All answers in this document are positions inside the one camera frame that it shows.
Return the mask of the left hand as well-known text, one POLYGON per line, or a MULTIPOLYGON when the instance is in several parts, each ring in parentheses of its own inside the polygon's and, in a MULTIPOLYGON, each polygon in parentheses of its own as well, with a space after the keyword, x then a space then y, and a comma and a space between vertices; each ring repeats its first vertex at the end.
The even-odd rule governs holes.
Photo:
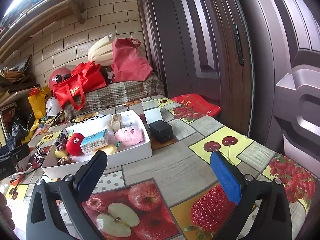
POLYGON ((12 212, 10 207, 7 206, 7 199, 3 193, 0 193, 0 211, 8 226, 14 230, 15 224, 12 220, 12 212))

